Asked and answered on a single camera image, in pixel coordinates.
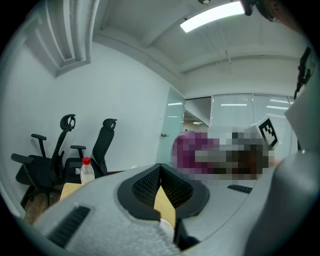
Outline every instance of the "purple clothing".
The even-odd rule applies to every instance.
[[[214,163],[196,162],[196,151],[209,150],[219,150],[218,138],[208,138],[206,132],[182,132],[173,142],[172,165],[184,174],[213,174]]]

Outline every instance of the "glass door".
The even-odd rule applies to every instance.
[[[171,162],[171,149],[175,138],[181,133],[184,121],[186,100],[174,89],[170,88],[168,102],[165,110],[157,163],[169,164]]]

